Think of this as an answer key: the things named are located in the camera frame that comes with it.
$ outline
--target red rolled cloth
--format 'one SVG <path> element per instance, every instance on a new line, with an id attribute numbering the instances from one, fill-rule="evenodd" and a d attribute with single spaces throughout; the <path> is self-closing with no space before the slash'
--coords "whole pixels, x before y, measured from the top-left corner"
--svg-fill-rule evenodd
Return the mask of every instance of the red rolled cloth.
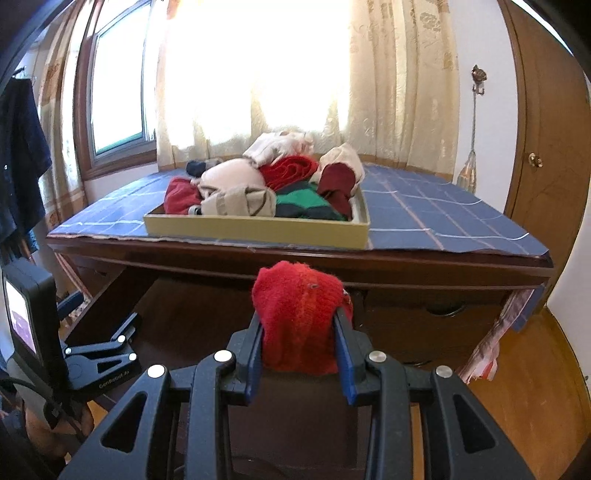
<path id="1" fill-rule="evenodd" d="M 167 215 L 188 215 L 189 209 L 201 205 L 201 195 L 190 179 L 174 177 L 170 180 L 164 195 L 164 213 Z"/>
<path id="2" fill-rule="evenodd" d="M 337 373 L 332 318 L 353 304 L 342 282 L 305 264 L 279 262 L 262 268 L 252 289 L 252 303 L 264 329 L 265 367 L 309 375 Z"/>
<path id="3" fill-rule="evenodd" d="M 282 158 L 273 165 L 259 167 L 265 184 L 275 192 L 300 180 L 308 180 L 318 170 L 318 162 L 303 155 Z"/>
<path id="4" fill-rule="evenodd" d="M 316 193 L 332 205 L 337 212 L 353 219 L 351 190 L 355 186 L 355 172 L 345 163 L 331 163 L 324 167 Z"/>

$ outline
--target table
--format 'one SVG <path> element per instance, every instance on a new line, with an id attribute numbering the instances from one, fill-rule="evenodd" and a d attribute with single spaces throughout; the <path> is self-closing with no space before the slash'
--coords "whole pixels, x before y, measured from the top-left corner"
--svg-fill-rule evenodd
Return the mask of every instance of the table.
<path id="1" fill-rule="evenodd" d="M 364 250 L 152 238 L 143 215 L 162 203 L 178 174 L 133 182 L 49 234 L 71 278 L 93 297 L 69 345 L 107 339 L 135 310 L 144 322 L 134 349 L 145 367 L 198 362 L 248 325 L 259 269 L 289 260 L 334 274 L 354 292 L 355 326 L 375 347 L 406 364 L 457 369 L 511 293 L 540 288 L 553 271 L 541 243 L 471 194 L 434 176 L 373 165 L 361 185 L 371 217 Z M 358 468 L 367 413 L 362 419 L 347 407 L 334 378 L 288 378 L 266 375 L 252 416 L 231 413 L 233 450 L 298 468 Z M 327 432 L 305 427 L 310 418 L 322 418 Z M 273 426 L 261 428 L 269 419 Z M 308 448 L 296 447 L 304 439 Z"/>

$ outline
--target yellow box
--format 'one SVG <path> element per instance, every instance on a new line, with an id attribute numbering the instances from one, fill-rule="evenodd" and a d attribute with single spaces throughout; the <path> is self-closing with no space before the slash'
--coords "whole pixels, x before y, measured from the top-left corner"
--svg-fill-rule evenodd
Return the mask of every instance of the yellow box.
<path id="1" fill-rule="evenodd" d="M 369 212 L 360 190 L 352 200 L 351 222 L 279 217 L 166 215 L 162 205 L 144 215 L 144 222 L 148 233 L 154 236 L 363 249 L 369 234 Z"/>

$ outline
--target drawer handle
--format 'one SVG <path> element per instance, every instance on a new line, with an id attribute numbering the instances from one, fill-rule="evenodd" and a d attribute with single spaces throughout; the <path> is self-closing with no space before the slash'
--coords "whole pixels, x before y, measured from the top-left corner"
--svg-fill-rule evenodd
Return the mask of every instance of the drawer handle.
<path id="1" fill-rule="evenodd" d="M 466 310 L 466 304 L 460 303 L 459 305 L 452 305 L 451 307 L 427 307 L 427 311 L 431 315 L 435 315 L 437 317 L 455 317 L 458 313 L 463 312 Z"/>
<path id="2" fill-rule="evenodd" d="M 431 362 L 433 362 L 433 360 L 425 360 L 424 362 L 403 362 L 403 365 L 406 365 L 407 367 L 424 367 Z"/>

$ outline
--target floral pattern curtain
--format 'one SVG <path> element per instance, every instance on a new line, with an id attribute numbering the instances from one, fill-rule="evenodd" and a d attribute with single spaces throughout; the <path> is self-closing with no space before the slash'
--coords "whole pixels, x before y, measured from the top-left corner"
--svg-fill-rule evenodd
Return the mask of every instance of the floral pattern curtain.
<path id="1" fill-rule="evenodd" d="M 349 141 L 364 161 L 451 179 L 459 77 L 447 0 L 169 0 L 161 16 L 160 170 L 298 129 L 318 153 Z"/>
<path id="2" fill-rule="evenodd" d="M 48 49 L 38 94 L 41 126 L 50 146 L 53 165 L 39 186 L 51 231 L 86 206 L 73 133 L 76 62 L 93 0 L 77 0 L 61 14 L 54 34 L 45 37 Z"/>

